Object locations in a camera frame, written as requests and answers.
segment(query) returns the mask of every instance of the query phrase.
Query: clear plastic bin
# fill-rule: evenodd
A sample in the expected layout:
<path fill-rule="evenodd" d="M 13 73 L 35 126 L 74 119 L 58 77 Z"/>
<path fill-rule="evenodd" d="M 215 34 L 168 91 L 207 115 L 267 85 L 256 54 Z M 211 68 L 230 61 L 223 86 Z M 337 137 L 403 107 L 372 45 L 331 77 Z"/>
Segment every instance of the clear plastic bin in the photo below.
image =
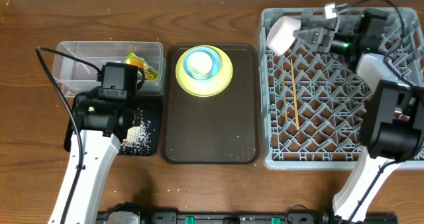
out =
<path fill-rule="evenodd" d="M 134 52 L 158 72 L 158 77 L 146 80 L 137 93 L 162 95 L 164 92 L 165 58 L 160 42 L 66 41 L 59 43 L 57 50 L 91 62 L 100 69 L 106 62 L 123 62 L 128 53 Z M 54 57 L 52 74 L 58 83 L 63 84 L 62 91 L 66 97 L 101 85 L 96 81 L 97 74 L 93 68 L 59 55 Z"/>

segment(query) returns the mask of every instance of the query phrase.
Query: yellow item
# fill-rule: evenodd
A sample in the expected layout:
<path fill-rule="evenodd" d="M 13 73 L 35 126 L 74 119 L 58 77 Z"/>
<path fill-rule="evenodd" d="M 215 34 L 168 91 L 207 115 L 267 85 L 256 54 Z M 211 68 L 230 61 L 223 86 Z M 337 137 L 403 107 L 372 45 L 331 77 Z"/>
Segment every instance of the yellow item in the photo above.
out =
<path fill-rule="evenodd" d="M 294 114 L 296 118 L 296 129 L 299 130 L 299 114 L 297 113 L 297 97 L 296 97 L 296 80 L 294 78 L 293 72 L 293 60 L 290 59 L 291 64 L 291 87 L 293 88 L 293 98 L 294 98 Z"/>
<path fill-rule="evenodd" d="M 207 47 L 218 53 L 221 59 L 221 69 L 219 69 L 214 77 L 207 80 L 197 80 L 190 77 L 184 70 L 185 56 L 188 52 L 197 47 Z M 209 97 L 220 93 L 230 84 L 231 78 L 233 77 L 233 65 L 228 55 L 221 49 L 209 45 L 195 46 L 181 55 L 176 66 L 176 77 L 179 85 L 186 92 L 198 97 Z"/>
<path fill-rule="evenodd" d="M 130 52 L 125 58 L 124 63 L 138 66 L 144 70 L 144 75 L 146 76 L 146 80 L 155 80 L 158 77 L 158 72 L 151 66 L 147 64 L 144 59 L 136 56 L 134 52 Z"/>

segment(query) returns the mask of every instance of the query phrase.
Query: white cup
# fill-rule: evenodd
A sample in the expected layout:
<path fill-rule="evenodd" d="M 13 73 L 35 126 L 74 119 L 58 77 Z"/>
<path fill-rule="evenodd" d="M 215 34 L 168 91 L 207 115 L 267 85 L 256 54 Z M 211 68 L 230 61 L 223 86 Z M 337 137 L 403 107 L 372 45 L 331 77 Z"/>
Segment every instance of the white cup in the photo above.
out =
<path fill-rule="evenodd" d="M 206 52 L 194 52 L 187 59 L 187 68 L 193 78 L 206 80 L 211 76 L 212 58 Z"/>
<path fill-rule="evenodd" d="M 275 55 L 281 56 L 293 44 L 293 32 L 299 30 L 301 21 L 283 16 L 272 26 L 266 38 L 266 45 Z"/>

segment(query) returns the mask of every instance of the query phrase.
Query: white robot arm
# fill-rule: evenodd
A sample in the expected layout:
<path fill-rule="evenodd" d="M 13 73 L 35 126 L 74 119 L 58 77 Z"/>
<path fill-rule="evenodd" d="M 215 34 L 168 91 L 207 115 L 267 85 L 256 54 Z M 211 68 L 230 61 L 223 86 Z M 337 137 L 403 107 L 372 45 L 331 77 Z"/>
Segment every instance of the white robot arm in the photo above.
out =
<path fill-rule="evenodd" d="M 82 130 L 84 147 L 83 170 L 78 179 L 66 223 L 95 223 L 107 174 L 118 154 L 121 142 L 115 135 L 104 137 L 102 131 Z M 72 135 L 76 144 L 76 135 Z M 49 223 L 60 223 L 66 200 L 78 165 L 78 146 L 72 145 L 68 167 Z"/>
<path fill-rule="evenodd" d="M 397 76 L 382 63 L 383 58 L 384 56 L 379 54 L 362 55 L 356 73 L 366 82 L 373 92 L 376 91 L 380 80 L 396 82 L 398 85 L 409 87 L 405 82 L 400 81 Z M 387 177 L 399 167 L 400 163 L 392 164 L 384 170 L 384 173 L 381 174 L 376 183 L 372 186 L 364 202 L 361 203 L 362 205 L 356 211 L 356 214 L 353 217 L 351 217 L 351 215 L 354 213 L 354 209 L 364 196 L 367 188 L 377 176 L 380 167 L 393 161 L 394 159 L 384 157 L 371 158 L 368 149 L 363 147 L 359 159 L 356 161 L 356 165 L 352 173 L 350 173 L 346 184 L 333 198 L 334 215 L 344 220 L 349 220 L 349 218 L 351 218 L 353 222 L 363 221 L 365 219 L 366 210 L 378 190 L 381 188 L 384 181 L 386 181 Z"/>

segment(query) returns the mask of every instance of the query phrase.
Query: gray dish rack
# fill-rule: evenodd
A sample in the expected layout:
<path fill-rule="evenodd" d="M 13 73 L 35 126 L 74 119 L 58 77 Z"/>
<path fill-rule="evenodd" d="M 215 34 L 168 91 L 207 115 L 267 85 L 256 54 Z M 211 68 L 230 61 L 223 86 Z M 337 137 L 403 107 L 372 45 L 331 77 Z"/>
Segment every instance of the gray dish rack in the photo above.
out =
<path fill-rule="evenodd" d="M 365 8 L 350 8 L 341 13 L 339 31 L 353 32 Z M 400 40 L 401 29 L 392 8 L 384 29 L 382 52 Z M 423 85 L 424 38 L 417 13 L 399 8 L 407 36 L 394 52 L 393 65 L 416 85 Z M 273 170 L 345 170 L 354 167 L 359 157 L 359 129 L 372 93 L 356 74 L 346 68 L 340 56 L 317 54 L 295 41 L 278 57 L 266 47 L 266 36 L 281 16 L 302 21 L 302 27 L 334 28 L 323 8 L 263 10 L 258 27 L 258 64 L 260 75 L 260 120 L 263 161 Z M 300 129 L 295 127 L 290 59 L 295 70 Z M 286 105 L 283 97 L 286 94 Z M 288 121 L 284 114 L 288 112 Z M 424 151 L 401 165 L 404 169 L 424 168 Z"/>

